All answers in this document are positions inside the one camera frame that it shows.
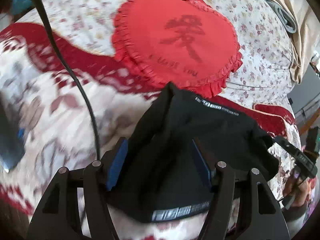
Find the person's right hand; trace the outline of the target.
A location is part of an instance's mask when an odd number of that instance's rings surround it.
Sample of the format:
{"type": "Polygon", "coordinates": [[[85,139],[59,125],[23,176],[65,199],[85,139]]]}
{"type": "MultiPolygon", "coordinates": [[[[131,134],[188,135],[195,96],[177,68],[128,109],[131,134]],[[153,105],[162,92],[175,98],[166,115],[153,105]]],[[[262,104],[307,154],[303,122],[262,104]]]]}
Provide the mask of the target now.
{"type": "Polygon", "coordinates": [[[309,199],[310,190],[308,181],[301,180],[299,175],[292,172],[285,183],[283,197],[293,195],[295,199],[290,207],[301,207],[309,199]]]}

